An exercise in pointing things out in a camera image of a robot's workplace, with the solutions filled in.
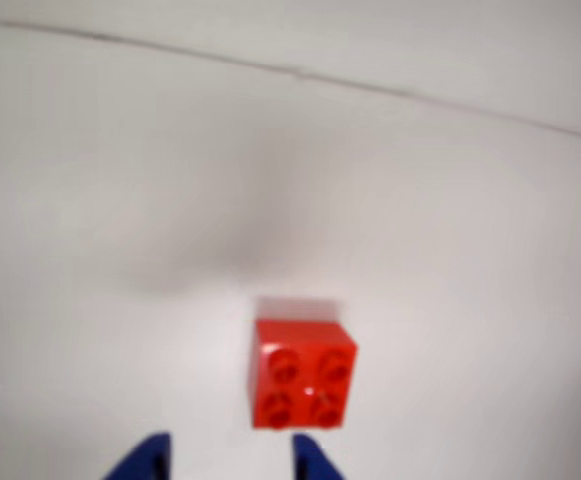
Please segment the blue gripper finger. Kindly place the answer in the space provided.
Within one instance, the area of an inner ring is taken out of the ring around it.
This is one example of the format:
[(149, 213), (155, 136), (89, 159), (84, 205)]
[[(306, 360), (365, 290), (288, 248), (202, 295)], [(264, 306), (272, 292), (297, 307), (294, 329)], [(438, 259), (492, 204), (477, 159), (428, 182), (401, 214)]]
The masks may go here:
[(294, 434), (292, 451), (295, 480), (343, 480), (335, 464), (309, 435)]
[(105, 480), (169, 480), (171, 434), (151, 434), (133, 447), (104, 476)]

